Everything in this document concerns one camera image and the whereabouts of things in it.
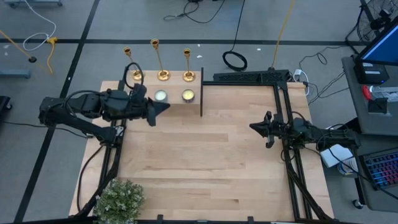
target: wooden tabletop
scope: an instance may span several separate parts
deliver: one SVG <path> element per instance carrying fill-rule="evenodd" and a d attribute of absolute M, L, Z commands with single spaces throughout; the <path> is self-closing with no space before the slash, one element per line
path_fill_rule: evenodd
<path fill-rule="evenodd" d="M 103 82 L 101 91 L 117 86 Z M 292 110 L 310 120 L 303 85 L 288 87 Z M 156 127 L 146 120 L 128 121 L 118 178 L 143 186 L 146 202 L 140 219 L 163 214 L 165 220 L 244 221 L 253 216 L 255 221 L 293 221 L 282 144 L 276 139 L 266 149 L 266 139 L 249 128 L 266 111 L 276 113 L 272 87 L 204 86 L 203 117 L 171 107 L 157 117 Z M 109 126 L 102 119 L 93 122 Z M 82 165 L 98 147 L 97 140 L 88 140 Z M 314 152 L 301 153 L 308 191 L 333 217 L 321 160 Z M 86 168 L 81 206 L 98 186 L 103 156 L 104 150 Z M 70 214 L 76 212 L 75 191 Z"/>

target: desk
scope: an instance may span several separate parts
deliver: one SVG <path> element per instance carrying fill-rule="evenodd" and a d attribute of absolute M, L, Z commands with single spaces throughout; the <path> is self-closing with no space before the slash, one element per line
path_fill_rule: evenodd
<path fill-rule="evenodd" d="M 398 138 L 391 138 L 388 136 L 369 136 L 360 135 L 362 146 L 354 151 L 356 162 L 358 164 L 358 171 L 365 175 L 364 169 L 358 159 L 358 156 L 369 154 L 375 150 L 381 151 L 398 146 Z M 358 178 L 360 189 L 358 194 L 363 194 L 364 203 L 372 210 L 384 212 L 398 212 L 398 202 L 396 199 L 386 195 L 380 190 L 374 190 L 372 185 L 362 178 Z M 398 187 L 391 187 L 386 189 L 388 192 L 398 195 Z"/>
<path fill-rule="evenodd" d="M 341 59 L 346 74 L 349 90 L 357 118 L 350 121 L 350 127 L 359 126 L 363 134 L 377 134 L 383 136 L 398 136 L 398 103 L 388 103 L 390 114 L 368 113 L 368 101 L 362 94 L 362 84 L 358 83 L 354 71 L 354 60 L 351 57 Z M 398 67 L 386 67 L 390 79 L 381 86 L 398 86 Z"/>
<path fill-rule="evenodd" d="M 117 87 L 118 82 L 103 82 L 101 91 Z M 310 119 L 303 85 L 289 83 L 289 96 L 292 109 Z M 265 139 L 249 128 L 267 110 L 276 112 L 272 87 L 204 86 L 202 118 L 171 107 L 158 116 L 156 127 L 128 121 L 118 178 L 144 187 L 147 200 L 140 219 L 163 214 L 165 220 L 244 221 L 253 216 L 255 221 L 293 221 L 282 143 L 276 139 L 266 149 Z M 102 119 L 93 122 L 109 126 Z M 89 139 L 82 165 L 97 148 L 97 140 Z M 308 191 L 333 217 L 319 156 L 301 155 Z M 101 151 L 83 174 L 82 205 L 98 186 L 103 156 Z M 75 191 L 70 214 L 76 212 Z"/>
<path fill-rule="evenodd" d="M 353 58 L 345 57 L 341 61 L 343 62 L 343 69 L 346 73 L 349 90 L 358 116 L 350 121 L 348 126 L 363 133 L 360 135 L 362 146 L 354 151 L 354 155 L 357 160 L 358 171 L 366 176 L 358 156 L 398 146 L 398 139 L 391 137 L 398 135 L 398 103 L 388 104 L 388 110 L 392 116 L 368 113 L 368 101 L 362 94 L 362 85 L 356 79 Z M 397 69 L 387 67 L 387 71 L 390 74 L 390 80 L 385 82 L 383 86 L 398 85 L 398 76 L 394 74 Z M 372 185 L 362 178 L 356 179 L 356 184 L 359 200 L 365 203 L 370 209 L 398 212 L 398 204 L 395 199 L 381 191 L 375 191 Z M 398 195 L 398 187 L 390 188 L 388 191 L 394 195 Z"/>

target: gold candlestick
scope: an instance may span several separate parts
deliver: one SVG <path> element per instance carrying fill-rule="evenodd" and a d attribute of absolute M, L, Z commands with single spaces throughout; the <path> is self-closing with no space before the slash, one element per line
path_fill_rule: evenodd
<path fill-rule="evenodd" d="M 166 81 L 170 78 L 170 72 L 163 69 L 162 61 L 160 60 L 160 55 L 159 55 L 159 40 L 152 39 L 150 41 L 150 44 L 152 44 L 152 46 L 155 48 L 156 54 L 157 54 L 157 59 L 159 60 L 159 64 L 160 64 L 160 72 L 157 74 L 157 78 L 159 80 Z"/>
<path fill-rule="evenodd" d="M 189 69 L 189 58 L 191 56 L 191 49 L 184 49 L 184 56 L 185 56 L 185 58 L 187 58 L 187 69 L 188 69 L 188 71 L 183 74 L 182 78 L 186 82 L 192 82 L 192 81 L 195 80 L 195 73 L 191 72 L 190 69 Z"/>
<path fill-rule="evenodd" d="M 123 48 L 123 52 L 129 57 L 130 61 L 133 62 L 132 56 L 131 56 L 131 48 L 125 47 L 125 48 Z M 139 70 L 135 70 L 135 71 L 130 70 L 130 72 L 132 72 L 132 77 L 134 80 L 141 80 L 142 75 Z"/>

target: table leg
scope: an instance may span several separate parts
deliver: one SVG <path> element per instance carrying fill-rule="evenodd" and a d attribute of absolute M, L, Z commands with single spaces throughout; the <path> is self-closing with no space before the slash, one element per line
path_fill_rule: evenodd
<path fill-rule="evenodd" d="M 358 177 L 355 178 L 355 186 L 356 186 L 356 191 L 358 192 L 358 198 L 356 200 L 353 200 L 352 203 L 353 205 L 358 208 L 358 209 L 362 209 L 365 204 L 365 199 L 363 197 L 363 191 L 362 191 L 362 187 L 361 187 L 361 183 L 359 183 L 359 179 Z"/>

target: leaves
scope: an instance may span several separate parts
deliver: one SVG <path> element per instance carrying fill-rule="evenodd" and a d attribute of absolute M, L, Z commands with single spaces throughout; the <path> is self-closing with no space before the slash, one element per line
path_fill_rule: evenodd
<path fill-rule="evenodd" d="M 145 201 L 141 185 L 118 179 L 113 179 L 96 199 L 95 214 L 100 223 L 112 224 L 134 223 Z"/>

